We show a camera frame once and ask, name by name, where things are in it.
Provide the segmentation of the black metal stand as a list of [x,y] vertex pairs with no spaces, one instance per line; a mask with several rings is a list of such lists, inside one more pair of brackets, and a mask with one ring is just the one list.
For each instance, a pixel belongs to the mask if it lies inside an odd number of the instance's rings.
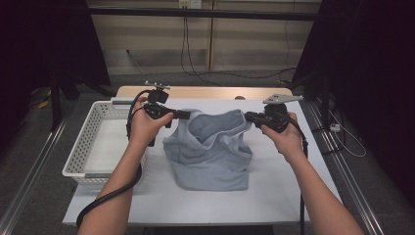
[[301,87],[303,89],[303,97],[306,101],[320,102],[320,116],[322,128],[329,129],[329,93],[330,79],[329,74],[324,71],[313,70],[303,72],[296,69],[292,82],[288,85],[290,90]]
[[115,96],[114,91],[96,84],[72,70],[63,70],[62,72],[50,70],[49,77],[52,101],[52,131],[57,130],[58,126],[63,122],[61,93],[64,93],[69,100],[76,100],[79,97],[77,84],[83,84],[105,97]]

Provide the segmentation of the person's left hand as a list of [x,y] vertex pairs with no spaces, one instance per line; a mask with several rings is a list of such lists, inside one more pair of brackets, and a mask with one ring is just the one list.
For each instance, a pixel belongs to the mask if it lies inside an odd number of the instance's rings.
[[129,149],[145,149],[157,136],[160,129],[173,120],[173,113],[152,119],[142,108],[146,97],[140,97],[134,105],[134,116],[131,122]]

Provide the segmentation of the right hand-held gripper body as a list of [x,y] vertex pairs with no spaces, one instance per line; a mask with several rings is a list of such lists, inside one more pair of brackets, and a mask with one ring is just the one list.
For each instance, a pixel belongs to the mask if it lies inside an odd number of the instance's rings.
[[265,125],[278,133],[282,133],[289,124],[298,127],[298,123],[290,117],[286,104],[302,100],[302,96],[273,94],[264,99],[265,105],[263,113]]

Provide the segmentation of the white wall outlet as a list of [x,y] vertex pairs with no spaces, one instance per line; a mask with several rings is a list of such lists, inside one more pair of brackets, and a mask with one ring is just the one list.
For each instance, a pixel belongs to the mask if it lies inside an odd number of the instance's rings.
[[202,0],[178,0],[178,7],[180,9],[202,9]]

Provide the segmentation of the light blue tank top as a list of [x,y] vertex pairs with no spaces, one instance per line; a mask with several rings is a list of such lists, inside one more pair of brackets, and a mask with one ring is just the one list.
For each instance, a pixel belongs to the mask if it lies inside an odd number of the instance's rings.
[[193,191],[245,191],[254,155],[244,141],[252,124],[240,110],[209,115],[192,110],[163,139],[178,186]]

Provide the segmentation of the black horizontal bar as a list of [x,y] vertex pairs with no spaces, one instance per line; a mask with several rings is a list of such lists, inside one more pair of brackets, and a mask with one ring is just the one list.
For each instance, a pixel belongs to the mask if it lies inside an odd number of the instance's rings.
[[187,17],[211,19],[275,20],[314,22],[319,19],[311,13],[250,12],[204,9],[163,9],[163,8],[121,8],[90,6],[91,15],[147,16],[147,17]]

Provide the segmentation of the thin dark rod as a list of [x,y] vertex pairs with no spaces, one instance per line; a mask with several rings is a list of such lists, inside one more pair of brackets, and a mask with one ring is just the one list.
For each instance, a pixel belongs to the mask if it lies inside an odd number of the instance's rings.
[[130,50],[126,50],[126,53],[127,53],[128,57],[129,57],[129,59],[131,60],[131,62],[136,67],[136,69],[140,72],[140,74],[143,74],[144,73],[143,70],[140,68],[140,66],[137,64],[136,60],[131,55]]

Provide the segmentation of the metal floor rail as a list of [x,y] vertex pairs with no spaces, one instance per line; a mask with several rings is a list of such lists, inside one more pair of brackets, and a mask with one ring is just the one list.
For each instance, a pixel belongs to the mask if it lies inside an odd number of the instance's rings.
[[12,233],[71,112],[72,107],[64,108],[58,122],[49,125],[51,114],[30,111],[6,148],[0,161],[0,235]]
[[368,234],[385,235],[377,217],[363,195],[363,192],[358,186],[343,154],[341,153],[341,145],[335,142],[335,134],[322,128],[320,111],[316,105],[311,104],[306,109],[312,116],[312,123],[318,128],[317,134],[324,140],[324,146],[327,147],[330,152],[329,157],[334,161],[337,171],[343,179],[344,185],[351,196],[353,204],[359,212],[359,216],[362,219]]

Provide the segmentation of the black curtain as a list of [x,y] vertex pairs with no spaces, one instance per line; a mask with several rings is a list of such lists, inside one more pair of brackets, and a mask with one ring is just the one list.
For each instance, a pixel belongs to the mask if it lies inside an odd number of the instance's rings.
[[56,84],[75,99],[78,83],[111,83],[87,0],[0,0],[0,153],[34,89]]
[[415,210],[415,0],[322,0],[294,80],[328,85]]

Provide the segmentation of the white table cover sheet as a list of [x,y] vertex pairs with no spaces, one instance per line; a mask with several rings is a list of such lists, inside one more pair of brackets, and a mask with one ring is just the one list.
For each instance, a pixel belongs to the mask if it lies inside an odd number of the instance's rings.
[[[295,175],[274,144],[255,127],[244,136],[254,152],[245,191],[190,191],[178,186],[162,148],[171,128],[162,128],[147,150],[144,171],[134,188],[129,222],[140,226],[196,226],[272,224],[307,219],[300,211],[300,190]],[[79,213],[100,192],[103,184],[79,184],[63,219],[75,224]]]

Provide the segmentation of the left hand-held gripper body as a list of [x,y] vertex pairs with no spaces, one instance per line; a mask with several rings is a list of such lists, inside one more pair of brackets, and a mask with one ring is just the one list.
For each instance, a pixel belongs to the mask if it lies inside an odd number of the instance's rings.
[[145,90],[147,93],[147,102],[144,104],[144,110],[152,119],[159,119],[166,114],[172,113],[172,109],[164,106],[169,95],[165,92],[166,87],[154,83],[155,88],[152,90]]

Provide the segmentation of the person's right hand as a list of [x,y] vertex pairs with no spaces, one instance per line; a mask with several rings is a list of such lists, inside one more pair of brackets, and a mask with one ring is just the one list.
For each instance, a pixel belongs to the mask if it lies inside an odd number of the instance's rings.
[[274,143],[276,149],[282,154],[287,163],[294,165],[305,159],[299,131],[290,123],[287,128],[278,133],[270,127],[263,125],[261,131]]

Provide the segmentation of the white perforated plastic basket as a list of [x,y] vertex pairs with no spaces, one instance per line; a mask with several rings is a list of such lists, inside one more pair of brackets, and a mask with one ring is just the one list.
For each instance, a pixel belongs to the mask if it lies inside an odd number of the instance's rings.
[[128,107],[95,102],[78,133],[62,174],[79,184],[103,184],[126,146]]

